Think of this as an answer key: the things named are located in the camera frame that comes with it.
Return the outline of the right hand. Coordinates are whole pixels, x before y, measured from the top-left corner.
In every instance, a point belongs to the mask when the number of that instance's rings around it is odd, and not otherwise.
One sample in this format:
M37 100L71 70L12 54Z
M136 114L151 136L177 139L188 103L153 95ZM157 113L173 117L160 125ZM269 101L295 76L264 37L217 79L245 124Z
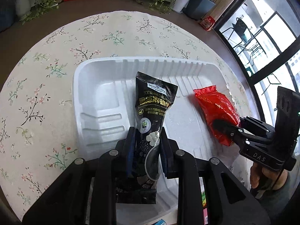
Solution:
M257 163L253 163L252 167L250 168L251 188L257 188L257 186L260 184L260 180L263 177L271 179L273 184L272 189L278 190L286 183L288 178L288 171L283 170L282 172L274 172L265 167L260 166Z

